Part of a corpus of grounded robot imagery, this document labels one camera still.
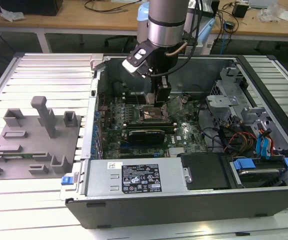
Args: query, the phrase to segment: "sticker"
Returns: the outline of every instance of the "sticker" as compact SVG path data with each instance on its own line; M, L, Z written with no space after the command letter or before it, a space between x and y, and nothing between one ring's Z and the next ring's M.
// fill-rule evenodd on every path
M121 168L123 193L143 194L162 192L158 164L124 165Z
M107 169L121 169L123 165L123 162L117 161L117 162L111 162L109 161L107 163Z

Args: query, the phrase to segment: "power adapter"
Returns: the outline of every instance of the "power adapter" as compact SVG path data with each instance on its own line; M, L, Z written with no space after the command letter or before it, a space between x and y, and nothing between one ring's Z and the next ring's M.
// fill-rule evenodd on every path
M235 23L232 21L225 21L223 23L223 28L226 30L233 30L235 28Z
M232 15L236 18L244 18L249 7L250 7L249 4L237 2L234 5Z

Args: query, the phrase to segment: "silver cylinder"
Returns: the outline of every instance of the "silver cylinder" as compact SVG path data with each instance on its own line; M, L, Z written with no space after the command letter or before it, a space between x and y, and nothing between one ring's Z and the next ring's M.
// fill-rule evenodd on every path
M137 42L140 44L148 39L149 28L148 21L138 21L137 23Z
M180 43L188 6L189 0L150 0L148 39L165 48Z
M184 24L180 26L161 26L148 20L148 39L156 46L167 48L181 42Z
M150 0L149 16L163 23L185 21L190 0Z

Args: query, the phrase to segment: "white paper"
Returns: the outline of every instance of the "white paper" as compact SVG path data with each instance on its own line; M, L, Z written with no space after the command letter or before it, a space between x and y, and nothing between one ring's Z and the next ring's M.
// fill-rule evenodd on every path
M26 19L26 17L24 17L24 14L22 12L7 11L1 7L0 11L1 11L0 16L10 22Z
M281 14L278 16L280 19L288 21L288 11L283 11Z

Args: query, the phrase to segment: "small black box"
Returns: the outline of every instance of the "small black box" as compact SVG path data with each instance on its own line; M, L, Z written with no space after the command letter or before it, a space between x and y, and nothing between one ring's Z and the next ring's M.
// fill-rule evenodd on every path
M244 18L249 7L250 7L249 4L235 3L232 15L236 18Z

